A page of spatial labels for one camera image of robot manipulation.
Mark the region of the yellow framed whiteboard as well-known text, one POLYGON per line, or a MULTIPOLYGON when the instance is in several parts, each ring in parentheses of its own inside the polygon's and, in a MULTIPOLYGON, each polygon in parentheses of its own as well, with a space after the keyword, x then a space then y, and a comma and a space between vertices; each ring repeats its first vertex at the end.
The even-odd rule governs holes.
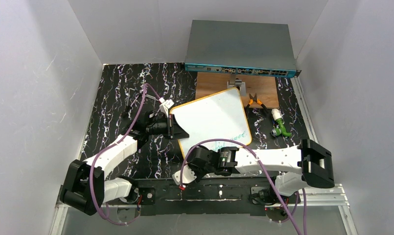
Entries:
POLYGON ((179 126, 189 134, 189 138, 178 140, 183 156, 192 146, 205 140, 217 140, 204 144, 209 150, 234 146, 233 143, 220 139, 233 140, 245 145, 252 142, 248 119, 237 88, 173 107, 170 114, 175 116, 179 126))

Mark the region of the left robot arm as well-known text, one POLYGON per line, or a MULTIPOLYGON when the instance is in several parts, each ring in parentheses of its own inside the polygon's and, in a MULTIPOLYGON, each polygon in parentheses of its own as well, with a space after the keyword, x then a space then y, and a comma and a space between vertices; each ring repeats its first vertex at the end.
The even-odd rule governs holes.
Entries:
POLYGON ((139 187, 136 180, 125 176, 107 180, 107 177, 120 163, 140 150, 152 135, 162 135, 169 140, 189 138, 189 133, 173 114, 157 115, 149 111, 144 121, 129 123, 115 141, 96 155, 71 162, 59 200, 87 215, 95 214, 102 204, 118 198, 129 203, 137 202, 139 187))

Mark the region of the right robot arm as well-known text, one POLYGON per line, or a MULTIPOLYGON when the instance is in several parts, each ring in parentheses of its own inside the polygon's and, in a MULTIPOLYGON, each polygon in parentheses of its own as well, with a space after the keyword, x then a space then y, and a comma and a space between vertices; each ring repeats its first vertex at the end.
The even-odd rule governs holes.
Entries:
POLYGON ((307 186, 335 186, 332 154, 313 140, 303 139, 299 145, 288 148, 256 150, 236 141, 231 143, 218 150, 210 150, 202 144, 192 147, 173 179, 184 187, 209 173, 230 176, 257 170, 281 171, 283 174, 273 180, 272 190, 276 195, 287 197, 307 186))

